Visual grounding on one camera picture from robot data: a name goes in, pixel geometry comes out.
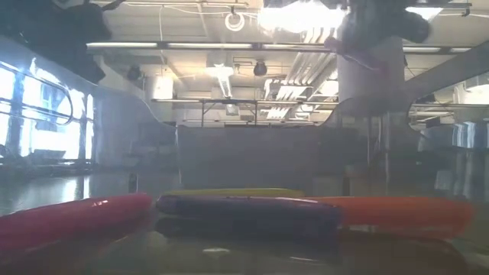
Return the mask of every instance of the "ceiling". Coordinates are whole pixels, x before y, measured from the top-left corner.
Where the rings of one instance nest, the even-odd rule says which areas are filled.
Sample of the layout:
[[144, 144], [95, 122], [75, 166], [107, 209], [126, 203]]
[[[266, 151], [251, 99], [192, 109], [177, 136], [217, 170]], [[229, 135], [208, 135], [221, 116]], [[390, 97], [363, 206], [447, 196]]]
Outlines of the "ceiling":
[[[104, 1], [93, 1], [103, 4]], [[146, 4], [160, 1], [144, 1]], [[236, 11], [256, 14], [262, 7], [261, 0], [237, 0], [248, 6], [237, 7]], [[470, 0], [473, 4], [471, 16], [462, 17], [465, 10], [444, 10], [432, 20], [432, 35], [424, 43], [434, 47], [473, 47], [489, 40], [489, 1]], [[287, 31], [266, 32], [258, 26], [254, 15], [245, 17], [245, 25], [240, 31], [230, 31], [225, 26], [225, 16], [229, 8], [198, 6], [161, 7], [121, 5], [115, 11], [106, 12], [106, 19], [113, 31], [114, 41], [188, 41], [188, 42], [262, 42], [262, 43], [300, 43], [302, 34]], [[139, 65], [147, 76], [158, 76], [164, 69], [170, 70], [176, 77], [176, 93], [201, 92], [202, 97], [209, 95], [212, 87], [219, 87], [215, 79], [205, 74], [208, 50], [104, 50], [106, 63], [124, 74], [130, 65]], [[233, 87], [263, 88], [264, 77], [255, 77], [253, 68], [257, 60], [263, 60], [268, 66], [268, 75], [285, 76], [294, 64], [297, 53], [230, 51], [234, 64], [240, 65], [239, 71], [231, 76]], [[425, 72], [454, 55], [407, 54], [409, 69], [405, 79]], [[335, 66], [334, 61], [328, 66]]]

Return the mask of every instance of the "red tube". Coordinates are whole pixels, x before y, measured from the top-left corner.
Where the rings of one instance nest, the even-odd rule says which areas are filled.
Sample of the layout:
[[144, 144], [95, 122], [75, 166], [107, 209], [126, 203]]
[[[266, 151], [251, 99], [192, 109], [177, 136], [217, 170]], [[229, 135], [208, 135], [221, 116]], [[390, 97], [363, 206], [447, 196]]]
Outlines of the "red tube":
[[84, 199], [0, 217], [0, 251], [35, 248], [136, 218], [151, 208], [146, 194]]
[[474, 214], [468, 202], [424, 197], [312, 197], [343, 208], [345, 226], [372, 225], [376, 231], [413, 237], [453, 238]]

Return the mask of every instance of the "orange tube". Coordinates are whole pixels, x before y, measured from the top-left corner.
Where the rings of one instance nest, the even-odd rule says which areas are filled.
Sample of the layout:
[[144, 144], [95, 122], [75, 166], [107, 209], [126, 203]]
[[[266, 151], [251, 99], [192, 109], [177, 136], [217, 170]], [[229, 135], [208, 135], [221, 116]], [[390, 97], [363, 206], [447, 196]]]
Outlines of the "orange tube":
[[474, 214], [468, 202], [426, 197], [309, 197], [343, 208], [344, 226], [370, 225], [376, 231], [413, 237], [453, 238]]

